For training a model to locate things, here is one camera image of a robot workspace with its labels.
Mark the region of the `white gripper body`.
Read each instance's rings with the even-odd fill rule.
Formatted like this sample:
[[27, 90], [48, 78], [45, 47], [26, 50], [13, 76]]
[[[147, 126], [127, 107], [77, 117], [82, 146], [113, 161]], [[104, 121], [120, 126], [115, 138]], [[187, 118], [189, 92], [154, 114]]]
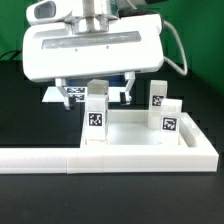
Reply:
[[157, 13], [122, 17], [114, 0], [41, 0], [26, 17], [23, 69], [35, 82], [155, 72], [164, 62]]

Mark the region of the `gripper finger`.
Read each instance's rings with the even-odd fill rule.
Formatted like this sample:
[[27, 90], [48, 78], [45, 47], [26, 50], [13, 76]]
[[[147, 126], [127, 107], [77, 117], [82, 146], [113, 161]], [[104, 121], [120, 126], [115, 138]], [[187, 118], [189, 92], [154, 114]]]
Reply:
[[130, 95], [130, 91], [135, 82], [135, 72], [130, 71], [124, 74], [126, 80], [126, 86], [123, 91], [120, 92], [120, 103], [122, 105], [129, 105], [132, 101], [132, 97]]
[[67, 110], [73, 110], [75, 108], [75, 98], [70, 96], [66, 91], [66, 80], [63, 78], [55, 79], [55, 86], [64, 97], [64, 106]]

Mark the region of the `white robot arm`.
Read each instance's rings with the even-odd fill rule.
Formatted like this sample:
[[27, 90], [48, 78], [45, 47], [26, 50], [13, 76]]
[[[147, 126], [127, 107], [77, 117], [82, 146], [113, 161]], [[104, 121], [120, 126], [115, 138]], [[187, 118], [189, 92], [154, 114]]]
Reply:
[[66, 81], [155, 72], [164, 62], [162, 18], [134, 11], [120, 16], [116, 0], [41, 0], [29, 6], [23, 69], [34, 82], [53, 80], [70, 110]]

